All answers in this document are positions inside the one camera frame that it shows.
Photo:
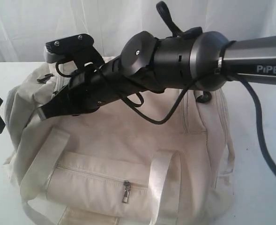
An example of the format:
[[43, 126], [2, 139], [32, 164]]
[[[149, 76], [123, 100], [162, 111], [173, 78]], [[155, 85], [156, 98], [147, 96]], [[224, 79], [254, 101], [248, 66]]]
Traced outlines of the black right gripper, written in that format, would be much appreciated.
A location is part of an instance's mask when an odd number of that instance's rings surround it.
[[140, 92], [140, 86], [119, 72], [120, 57], [101, 67], [88, 68], [72, 77], [48, 103], [37, 109], [41, 120], [63, 116], [93, 113], [100, 107]]

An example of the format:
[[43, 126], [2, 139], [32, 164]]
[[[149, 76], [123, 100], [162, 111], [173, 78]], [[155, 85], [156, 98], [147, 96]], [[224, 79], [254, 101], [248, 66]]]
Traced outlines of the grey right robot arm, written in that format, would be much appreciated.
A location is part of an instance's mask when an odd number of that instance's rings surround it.
[[137, 110], [129, 96], [165, 89], [215, 91], [234, 75], [248, 82], [276, 85], [276, 36], [229, 41], [216, 31], [189, 30], [158, 39], [149, 32], [134, 35], [121, 54], [105, 62], [88, 34], [48, 42], [45, 59], [56, 66], [74, 62], [69, 82], [37, 112], [42, 120], [92, 113], [122, 100]]

